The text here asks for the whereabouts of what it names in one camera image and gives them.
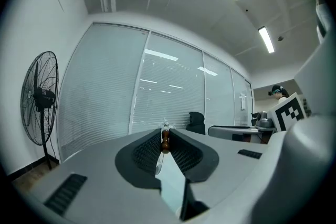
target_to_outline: headphones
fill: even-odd
[[[276,92],[282,92],[282,90],[283,90],[283,86],[280,86],[280,90],[277,89],[277,90],[274,90],[273,92],[268,91],[268,95],[271,96],[271,95],[275,94]]]

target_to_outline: fan grille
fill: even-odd
[[[49,108],[39,109],[34,96],[34,76],[37,72],[37,89],[43,94],[54,94],[52,105]],[[44,145],[53,130],[58,91],[58,65],[56,56],[51,51],[46,51],[35,58],[26,74],[21,91],[21,118],[23,126],[30,140],[37,145]],[[41,113],[44,114],[44,132],[41,131]]]

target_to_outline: white wall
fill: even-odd
[[[223,48],[199,36],[197,33],[187,30],[174,23],[157,17],[134,12],[92,14],[89,15],[89,19],[97,23],[127,24],[143,27],[176,37],[217,57],[242,74],[250,82],[250,73],[248,70],[246,70],[246,68],[237,59],[227,53]]]
[[[252,88],[257,89],[278,84],[282,81],[292,80],[303,64],[304,61],[296,62],[292,65],[284,65],[281,67],[270,66],[267,69],[256,70],[251,75]]]
[[[300,100],[304,98],[302,94],[299,94],[298,97]],[[269,109],[271,109],[273,106],[277,104],[278,104],[278,100],[276,100],[275,98],[255,100],[254,112],[257,113],[261,111],[268,111]]]
[[[61,83],[66,65],[90,22],[83,0],[12,0],[0,30],[0,158],[7,174],[43,157],[27,137],[20,94],[31,62],[43,51],[56,54]],[[56,131],[51,140],[59,159]],[[50,142],[48,152],[53,155]]]

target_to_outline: standing fan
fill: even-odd
[[[46,51],[35,58],[26,74],[21,90],[21,118],[30,140],[43,146],[51,169],[46,143],[53,130],[58,87],[56,56]]]

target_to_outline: fluorescent light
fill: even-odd
[[[174,88],[179,88],[179,89],[183,89],[183,87],[179,87],[179,86],[174,86],[174,85],[169,85],[170,87],[174,87]]]
[[[266,48],[268,49],[268,52],[271,54],[272,52],[274,52],[274,47],[272,44],[272,41],[267,33],[267,30],[265,28],[265,26],[263,26],[262,28],[259,29],[259,33],[262,37],[262,39],[265,42]]]
[[[146,54],[151,54],[151,55],[155,55],[155,56],[159,56],[159,57],[162,57],[162,58],[166,58],[168,60],[173,60],[173,61],[177,61],[178,58],[177,57],[174,57],[174,56],[170,56],[168,54],[162,54],[160,52],[157,52],[157,51],[154,51],[154,50],[145,50],[145,53]]]
[[[208,74],[213,75],[213,76],[217,76],[217,75],[218,75],[217,73],[212,72],[212,71],[210,71],[210,70],[208,70],[208,69],[206,69],[206,68],[203,68],[203,67],[199,67],[198,69],[201,70],[201,71],[205,71],[205,72],[207,72]]]
[[[150,82],[150,83],[157,83],[156,81],[150,81],[150,80],[145,80],[145,79],[141,79],[141,81]]]

